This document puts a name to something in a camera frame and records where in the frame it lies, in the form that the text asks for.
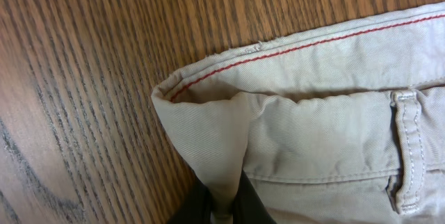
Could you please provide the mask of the beige shorts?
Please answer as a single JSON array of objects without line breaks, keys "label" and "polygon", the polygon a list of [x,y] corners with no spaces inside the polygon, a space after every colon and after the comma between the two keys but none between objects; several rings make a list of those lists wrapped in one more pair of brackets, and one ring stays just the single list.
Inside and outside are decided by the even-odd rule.
[{"label": "beige shorts", "polygon": [[233,223],[241,172],[276,223],[444,222],[444,4],[231,49],[152,92]]}]

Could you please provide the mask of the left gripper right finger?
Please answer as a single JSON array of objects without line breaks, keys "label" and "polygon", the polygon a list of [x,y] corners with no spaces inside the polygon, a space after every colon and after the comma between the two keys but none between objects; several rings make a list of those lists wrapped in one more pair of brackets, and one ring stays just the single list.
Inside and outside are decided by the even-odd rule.
[{"label": "left gripper right finger", "polygon": [[241,172],[232,210],[233,224],[276,224],[244,171]]}]

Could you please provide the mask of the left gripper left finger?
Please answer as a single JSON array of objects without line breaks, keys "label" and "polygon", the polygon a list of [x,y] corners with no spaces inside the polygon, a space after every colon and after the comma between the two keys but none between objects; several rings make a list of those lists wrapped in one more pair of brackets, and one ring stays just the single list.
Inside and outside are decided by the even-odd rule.
[{"label": "left gripper left finger", "polygon": [[208,188],[196,179],[181,207],[167,224],[210,224],[212,198]]}]

